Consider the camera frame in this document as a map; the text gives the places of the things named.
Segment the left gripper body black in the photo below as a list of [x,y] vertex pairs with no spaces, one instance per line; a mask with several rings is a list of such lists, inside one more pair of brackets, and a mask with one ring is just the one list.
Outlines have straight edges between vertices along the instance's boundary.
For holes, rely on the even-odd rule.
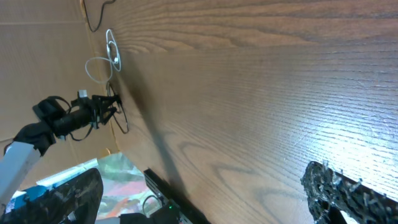
[[105,125],[109,121],[109,99],[107,96],[92,96],[91,124],[94,129],[99,128],[99,124]]

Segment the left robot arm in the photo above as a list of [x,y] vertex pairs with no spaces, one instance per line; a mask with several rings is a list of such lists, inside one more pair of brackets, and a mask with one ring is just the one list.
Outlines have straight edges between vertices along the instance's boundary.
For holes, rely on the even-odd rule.
[[4,148],[1,159],[1,209],[4,210],[27,174],[38,163],[56,139],[89,126],[97,129],[118,112],[119,95],[101,96],[79,91],[77,99],[66,102],[60,96],[49,96],[33,106],[39,121],[24,126]]

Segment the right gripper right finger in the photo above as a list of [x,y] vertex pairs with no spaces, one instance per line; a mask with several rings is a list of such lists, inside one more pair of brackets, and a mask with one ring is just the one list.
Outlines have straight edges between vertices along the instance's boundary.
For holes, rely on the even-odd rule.
[[300,179],[315,223],[346,223],[346,213],[356,223],[397,223],[397,202],[311,161]]

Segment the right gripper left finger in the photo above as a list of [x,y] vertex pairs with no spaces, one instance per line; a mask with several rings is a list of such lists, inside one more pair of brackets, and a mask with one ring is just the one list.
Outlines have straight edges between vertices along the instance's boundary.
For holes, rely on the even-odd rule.
[[92,168],[41,196],[23,198],[23,206],[1,215],[1,223],[87,223],[96,221],[103,181]]

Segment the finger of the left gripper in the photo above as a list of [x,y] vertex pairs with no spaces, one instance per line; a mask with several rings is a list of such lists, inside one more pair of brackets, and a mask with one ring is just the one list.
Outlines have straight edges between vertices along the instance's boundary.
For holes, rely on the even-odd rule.
[[119,95],[113,96],[100,96],[100,95],[93,95],[92,100],[97,104],[108,104],[112,105],[113,103],[122,104],[121,98]]
[[101,124],[105,125],[118,110],[115,107],[101,109]]

